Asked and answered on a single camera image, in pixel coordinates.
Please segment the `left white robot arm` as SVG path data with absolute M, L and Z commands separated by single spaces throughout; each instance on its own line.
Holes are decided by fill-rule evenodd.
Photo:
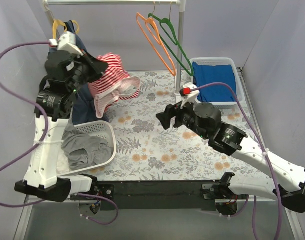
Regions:
M 58 203 L 79 193 L 94 200 L 99 194 L 95 178 L 87 174 L 59 177 L 57 161 L 78 91 L 99 80 L 109 65 L 85 50 L 80 54 L 57 50 L 48 55 L 44 67 L 46 76 L 35 101 L 35 147 L 27 172 L 14 190 Z

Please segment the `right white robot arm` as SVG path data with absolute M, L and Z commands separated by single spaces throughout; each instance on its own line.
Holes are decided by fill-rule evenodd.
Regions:
M 305 167 L 295 165 L 273 152 L 262 151 L 260 145 L 238 127 L 222 121 L 222 113 L 210 103 L 181 103 L 168 105 L 156 114 L 167 130 L 171 120 L 174 128 L 185 126 L 208 141 L 215 151 L 240 160 L 268 176 L 267 179 L 237 176 L 226 173 L 206 190 L 218 198 L 230 199 L 238 195 L 253 195 L 271 200 L 281 198 L 283 207 L 305 212 Z

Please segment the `red white striped tank top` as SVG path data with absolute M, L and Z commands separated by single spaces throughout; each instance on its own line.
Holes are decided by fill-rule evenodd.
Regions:
M 130 76 L 118 54 L 107 53 L 97 59 L 107 63 L 108 68 L 100 79 L 89 83 L 88 87 L 94 100 L 96 117 L 101 119 L 115 102 L 137 98 L 141 80 L 137 76 Z

